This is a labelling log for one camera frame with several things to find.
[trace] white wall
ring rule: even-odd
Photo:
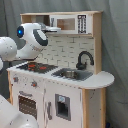
[[[88,51],[94,57],[94,39],[79,36],[49,36],[48,40],[48,46],[38,56],[37,62],[75,68],[80,52]],[[87,69],[93,69],[87,55],[82,56],[82,62],[83,64],[87,62]]]

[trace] black stovetop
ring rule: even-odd
[[[22,66],[19,66],[17,68],[19,68],[21,70],[22,69],[28,70],[30,72],[38,72],[38,73],[45,74],[45,73],[57,68],[57,66],[42,64],[42,63],[36,63],[36,62],[30,62],[30,63],[24,64]]]

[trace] cabinet handle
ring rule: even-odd
[[[25,93],[25,92],[23,92],[23,91],[19,91],[19,93],[20,93],[21,95],[23,95],[23,96],[32,97],[32,94],[27,94],[27,93]]]
[[[48,102],[47,113],[48,113],[49,120],[52,119],[52,116],[50,115],[50,108],[51,108],[51,102]]]

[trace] faucet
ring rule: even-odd
[[[87,65],[86,62],[85,62],[84,65],[81,63],[81,57],[82,57],[83,54],[88,55],[89,58],[90,58],[90,65],[94,65],[94,60],[93,60],[92,55],[91,55],[89,52],[87,52],[87,51],[82,51],[82,52],[79,54],[79,56],[78,56],[78,63],[76,64],[76,68],[77,68],[78,70],[86,69],[86,65]]]

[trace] oven door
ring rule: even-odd
[[[77,15],[50,15],[50,23],[61,28],[60,34],[78,34]]]
[[[13,85],[13,106],[34,116],[40,128],[44,128],[43,93]]]

